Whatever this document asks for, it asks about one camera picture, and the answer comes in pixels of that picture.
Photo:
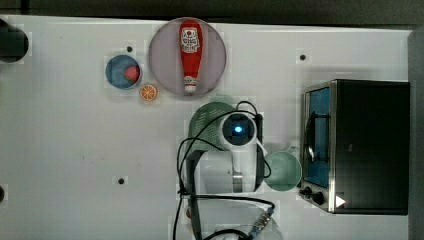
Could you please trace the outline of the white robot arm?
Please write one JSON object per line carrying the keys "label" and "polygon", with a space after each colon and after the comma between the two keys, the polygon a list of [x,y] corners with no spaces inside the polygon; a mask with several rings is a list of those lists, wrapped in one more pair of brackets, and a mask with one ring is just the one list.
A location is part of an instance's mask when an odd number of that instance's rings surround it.
{"label": "white robot arm", "polygon": [[275,205],[255,195],[265,178],[261,117],[220,114],[192,131],[179,166],[195,240],[283,240]]}

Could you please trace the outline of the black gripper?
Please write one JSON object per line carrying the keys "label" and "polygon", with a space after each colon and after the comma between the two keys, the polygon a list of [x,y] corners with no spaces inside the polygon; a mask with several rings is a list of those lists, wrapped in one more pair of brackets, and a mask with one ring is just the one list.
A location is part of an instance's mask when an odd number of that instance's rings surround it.
{"label": "black gripper", "polygon": [[257,138],[260,142],[263,142],[263,116],[256,114],[254,121],[257,127]]}

